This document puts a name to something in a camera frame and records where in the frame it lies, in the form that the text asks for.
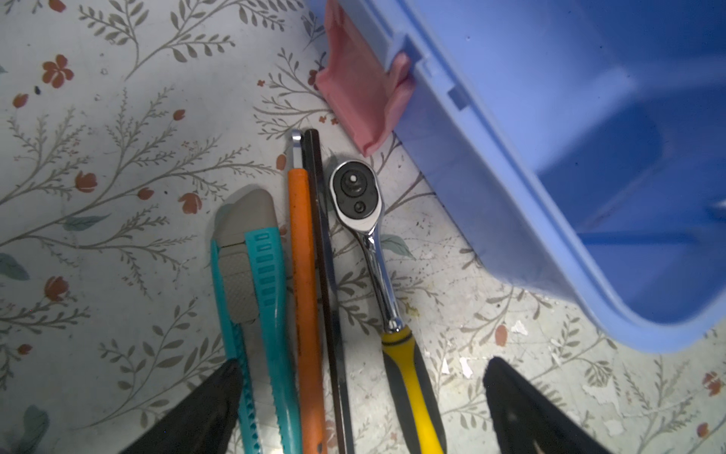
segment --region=orange screwdriver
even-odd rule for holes
[[[322,388],[322,353],[315,285],[315,249],[308,172],[303,169],[302,135],[293,130],[293,169],[287,173],[290,197],[290,235],[293,250],[293,285],[297,307],[298,380],[303,454],[327,454],[325,402]]]

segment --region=blue plastic bin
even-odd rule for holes
[[[339,0],[486,268],[668,352],[726,313],[726,2]]]

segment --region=yellow and black handle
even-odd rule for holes
[[[445,454],[446,434],[421,351],[408,326],[384,333],[383,363],[411,454]]]

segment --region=table surface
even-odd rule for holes
[[[314,127],[326,157],[357,153],[314,85],[322,21],[296,0],[1,8],[0,453],[117,452],[224,359],[208,268],[224,200],[266,188],[289,255],[286,134]],[[618,345],[577,305],[491,277],[394,137],[370,163],[450,453],[498,452],[481,387],[495,355],[614,453],[726,450],[723,325],[678,354]],[[332,235],[356,451],[406,452],[362,253]],[[259,342],[249,350],[278,452]]]

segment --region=pink clip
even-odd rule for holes
[[[328,0],[325,30],[330,59],[315,84],[367,158],[393,131],[411,99],[415,88],[408,76],[411,59],[398,53],[385,73],[337,0]]]

